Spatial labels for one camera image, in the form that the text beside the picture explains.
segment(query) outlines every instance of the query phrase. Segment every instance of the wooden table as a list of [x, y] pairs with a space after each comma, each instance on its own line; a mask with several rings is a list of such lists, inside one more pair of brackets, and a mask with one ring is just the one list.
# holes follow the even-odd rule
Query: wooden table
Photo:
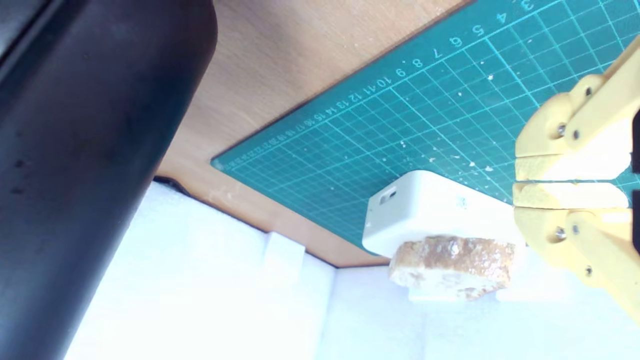
[[158, 174], [337, 267], [380, 265], [209, 160], [459, 8], [464, 0], [214, 0], [218, 47]]

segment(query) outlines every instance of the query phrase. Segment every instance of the black cylinder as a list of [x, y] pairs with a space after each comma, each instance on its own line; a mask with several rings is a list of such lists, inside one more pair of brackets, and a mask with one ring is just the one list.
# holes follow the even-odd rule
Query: black cylinder
[[0, 359], [65, 355], [216, 32], [211, 0], [49, 1], [1, 58]]

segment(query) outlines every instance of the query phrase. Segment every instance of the green cutting mat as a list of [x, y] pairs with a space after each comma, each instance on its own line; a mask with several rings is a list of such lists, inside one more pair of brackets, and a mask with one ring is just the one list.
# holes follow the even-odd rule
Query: green cutting mat
[[480, 0], [211, 164], [359, 247], [369, 197], [411, 170], [511, 202], [527, 119], [639, 32], [636, 0]]

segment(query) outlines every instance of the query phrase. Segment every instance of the bread slice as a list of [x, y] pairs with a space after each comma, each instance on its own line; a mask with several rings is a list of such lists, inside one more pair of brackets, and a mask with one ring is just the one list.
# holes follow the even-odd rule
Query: bread slice
[[475, 300], [506, 288], [516, 247], [489, 239], [427, 237], [402, 244], [389, 264], [389, 279], [437, 296]]

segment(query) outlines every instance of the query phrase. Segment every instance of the small hole in box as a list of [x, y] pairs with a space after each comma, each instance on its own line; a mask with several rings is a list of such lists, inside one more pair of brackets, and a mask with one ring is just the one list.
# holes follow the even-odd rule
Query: small hole in box
[[381, 197], [380, 197], [380, 205], [384, 204], [385, 202], [391, 200], [392, 197], [396, 196], [396, 188], [393, 188], [389, 191], [387, 191], [386, 193], [384, 193]]

